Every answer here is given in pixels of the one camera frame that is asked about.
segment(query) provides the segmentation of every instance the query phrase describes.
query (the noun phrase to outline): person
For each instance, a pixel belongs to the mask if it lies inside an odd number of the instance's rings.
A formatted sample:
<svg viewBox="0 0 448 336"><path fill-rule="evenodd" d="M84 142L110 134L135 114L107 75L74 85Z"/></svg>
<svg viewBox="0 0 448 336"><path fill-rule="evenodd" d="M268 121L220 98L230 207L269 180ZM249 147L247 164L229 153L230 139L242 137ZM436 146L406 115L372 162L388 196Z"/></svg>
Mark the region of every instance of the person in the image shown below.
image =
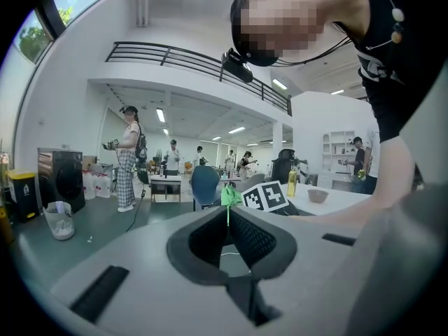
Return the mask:
<svg viewBox="0 0 448 336"><path fill-rule="evenodd" d="M227 157L225 158L225 171L227 173L233 172L233 165L235 163L235 155L233 154L233 150L231 149Z"/></svg>
<svg viewBox="0 0 448 336"><path fill-rule="evenodd" d="M244 154L244 157L238 162L239 166L239 177L241 178L241 181L245 181L247 179L247 171L248 171L248 165L251 163L256 163L256 160L253 160L252 162L249 162L249 158L252 157L252 153L247 151Z"/></svg>
<svg viewBox="0 0 448 336"><path fill-rule="evenodd" d="M118 158L117 197L120 213L133 210L135 205L132 177L136 160L135 147L141 134L138 113L139 111L134 106L126 107L124 114L127 127L123 134L123 141L116 143L112 148L117 150Z"/></svg>
<svg viewBox="0 0 448 336"><path fill-rule="evenodd" d="M379 128L378 123L373 122L367 128L365 139L364 171L365 182L363 193L372 195L377 187L379 169Z"/></svg>
<svg viewBox="0 0 448 336"><path fill-rule="evenodd" d="M177 176L179 174L179 161L181 160L181 154L177 147L177 141L172 139L169 142L171 148L165 153L164 159L167 161L167 175Z"/></svg>
<svg viewBox="0 0 448 336"><path fill-rule="evenodd" d="M286 51L307 49L323 33L324 25L331 23L356 48L359 74L379 126L377 187L362 202L313 220L364 225L371 215L410 192L414 161L399 132L447 58L447 44L438 43L428 32L428 27L440 26L440 14L435 12L445 9L444 1L233 1L232 39L245 62L271 66Z"/></svg>
<svg viewBox="0 0 448 336"><path fill-rule="evenodd" d="M353 179L351 183L351 191L353 193L362 193L364 181L358 177L358 172L364 169L364 147L361 137L353 138L350 144L354 144L358 152L356 152L355 160L345 160L344 165L353 165Z"/></svg>
<svg viewBox="0 0 448 336"><path fill-rule="evenodd" d="M196 149L195 157L193 158L193 170L195 170L196 166L198 165L205 165L209 162L208 159L202 156L202 147L198 146Z"/></svg>

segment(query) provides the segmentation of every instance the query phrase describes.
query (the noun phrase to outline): trash can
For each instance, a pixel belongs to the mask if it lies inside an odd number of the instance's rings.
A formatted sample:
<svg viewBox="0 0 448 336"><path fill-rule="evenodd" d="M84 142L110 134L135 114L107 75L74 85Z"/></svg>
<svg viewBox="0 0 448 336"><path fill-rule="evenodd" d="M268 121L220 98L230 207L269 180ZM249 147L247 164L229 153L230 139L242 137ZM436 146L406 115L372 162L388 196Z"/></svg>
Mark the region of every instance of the trash can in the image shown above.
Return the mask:
<svg viewBox="0 0 448 336"><path fill-rule="evenodd" d="M26 223L39 215L37 206L35 173L12 169L6 171L11 199L17 214L17 219Z"/></svg>
<svg viewBox="0 0 448 336"><path fill-rule="evenodd" d="M69 203L48 203L47 208L43 208L43 213L45 214L51 233L57 240L67 240L75 234L75 225L72 218L73 213L71 212Z"/></svg>

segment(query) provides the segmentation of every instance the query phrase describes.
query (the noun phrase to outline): wire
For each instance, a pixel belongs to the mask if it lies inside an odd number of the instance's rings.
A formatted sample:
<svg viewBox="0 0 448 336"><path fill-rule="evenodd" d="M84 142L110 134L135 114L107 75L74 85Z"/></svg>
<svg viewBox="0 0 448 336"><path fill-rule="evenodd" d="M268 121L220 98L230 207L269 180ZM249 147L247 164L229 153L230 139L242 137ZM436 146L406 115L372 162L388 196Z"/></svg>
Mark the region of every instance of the wire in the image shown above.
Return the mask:
<svg viewBox="0 0 448 336"><path fill-rule="evenodd" d="M351 43L351 40L349 37L345 37L343 38L340 42L338 42L336 45L334 45L333 47L331 47L330 49L326 50L325 52L321 53L318 56L315 56L311 59L306 59L304 61L300 61L300 62L287 62L283 59L279 59L273 66L274 67L291 67L291 66L299 66L301 64L307 64L308 62L313 62L316 61L318 59L321 59L322 57L328 56L330 53L335 52L337 49L346 46L348 44Z"/></svg>
<svg viewBox="0 0 448 336"><path fill-rule="evenodd" d="M126 229L125 232L129 232L130 229L132 228L132 226L135 224L135 220L137 219L137 213L139 212L139 209L140 209L141 203L143 202L143 197L144 197L144 196L145 196L145 185L143 185L143 190L141 191L141 199L140 199L139 206L138 206L138 208L137 208L137 210L136 210L136 212L135 212L135 214L134 214L134 221L133 221L132 224Z"/></svg>

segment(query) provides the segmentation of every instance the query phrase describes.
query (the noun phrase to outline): plaid pants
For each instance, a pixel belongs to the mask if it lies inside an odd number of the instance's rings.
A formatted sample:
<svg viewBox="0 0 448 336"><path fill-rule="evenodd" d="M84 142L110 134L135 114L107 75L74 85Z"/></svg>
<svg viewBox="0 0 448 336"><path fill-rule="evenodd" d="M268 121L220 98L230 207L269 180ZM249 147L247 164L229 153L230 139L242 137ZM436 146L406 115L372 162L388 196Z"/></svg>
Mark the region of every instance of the plaid pants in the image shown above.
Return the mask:
<svg viewBox="0 0 448 336"><path fill-rule="evenodd" d="M132 185L134 173L129 173L133 171L135 165L135 152L129 149L119 150L118 160L120 161L117 175L118 207L125 208L135 201L134 186Z"/></svg>

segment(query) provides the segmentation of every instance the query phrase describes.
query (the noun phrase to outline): yellow bottle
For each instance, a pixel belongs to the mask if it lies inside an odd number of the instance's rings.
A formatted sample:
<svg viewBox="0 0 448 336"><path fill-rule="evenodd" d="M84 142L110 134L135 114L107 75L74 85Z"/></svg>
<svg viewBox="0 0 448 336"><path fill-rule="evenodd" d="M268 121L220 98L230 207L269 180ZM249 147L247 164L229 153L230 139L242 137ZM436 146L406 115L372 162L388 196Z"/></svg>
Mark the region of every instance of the yellow bottle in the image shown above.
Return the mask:
<svg viewBox="0 0 448 336"><path fill-rule="evenodd" d="M297 171L295 169L292 169L288 175L288 191L286 192L287 196L289 197L295 196L296 183L297 183Z"/></svg>

